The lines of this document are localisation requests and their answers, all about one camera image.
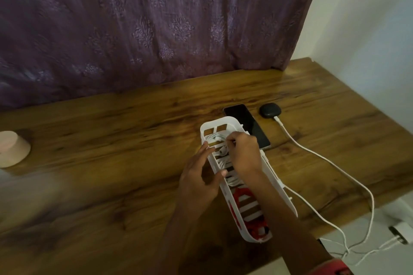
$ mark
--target person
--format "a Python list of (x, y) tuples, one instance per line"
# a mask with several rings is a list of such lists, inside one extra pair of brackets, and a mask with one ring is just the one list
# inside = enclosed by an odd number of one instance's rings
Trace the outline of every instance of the person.
[[(350, 275), (339, 259), (334, 259), (308, 232), (262, 172), (261, 154), (254, 136), (231, 133), (227, 147), (238, 176), (257, 199), (282, 257), (291, 275)], [(199, 219), (219, 192), (227, 171), (221, 170), (206, 185), (202, 167), (213, 147), (204, 142), (189, 159), (179, 179), (176, 209), (147, 274), (177, 274), (179, 260), (191, 226)]]

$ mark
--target wood grain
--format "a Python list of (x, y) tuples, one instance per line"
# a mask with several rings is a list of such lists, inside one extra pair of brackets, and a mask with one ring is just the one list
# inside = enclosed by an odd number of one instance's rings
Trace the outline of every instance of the wood grain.
[[(335, 224), (369, 211), (367, 194), (294, 145), (258, 108), (278, 103), (287, 130), (367, 185), (378, 205), (413, 188), (413, 137), (310, 59), (286, 71), (235, 71), (0, 114), (32, 143), (0, 171), (0, 267), (21, 274), (136, 274), (174, 209), (199, 127), (244, 103), (272, 147), (282, 181)], [(212, 171), (206, 167), (205, 178)], [(315, 236), (330, 230), (300, 200)], [(275, 259), (272, 241), (246, 243), (219, 194), (193, 230), (182, 274), (246, 274)]]

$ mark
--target red sleeve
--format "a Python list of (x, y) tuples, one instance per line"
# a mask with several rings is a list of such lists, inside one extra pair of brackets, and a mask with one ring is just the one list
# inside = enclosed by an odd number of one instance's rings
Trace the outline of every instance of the red sleeve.
[(353, 275), (353, 272), (343, 261), (334, 259), (316, 267), (308, 275)]

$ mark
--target smartphone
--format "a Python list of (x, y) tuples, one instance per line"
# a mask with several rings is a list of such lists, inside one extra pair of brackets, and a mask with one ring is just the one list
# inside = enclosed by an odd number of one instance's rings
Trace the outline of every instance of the smartphone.
[(265, 149), (271, 146), (269, 139), (265, 136), (263, 130), (245, 105), (241, 104), (226, 107), (224, 108), (224, 113), (227, 116), (235, 117), (240, 124), (242, 124), (245, 131), (249, 132), (250, 135), (257, 137), (260, 149)]

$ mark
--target curtain floral pattern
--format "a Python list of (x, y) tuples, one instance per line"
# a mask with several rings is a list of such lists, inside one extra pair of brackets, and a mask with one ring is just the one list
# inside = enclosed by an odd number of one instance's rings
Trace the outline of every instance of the curtain floral pattern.
[(0, 0), (0, 110), (284, 69), (311, 0)]

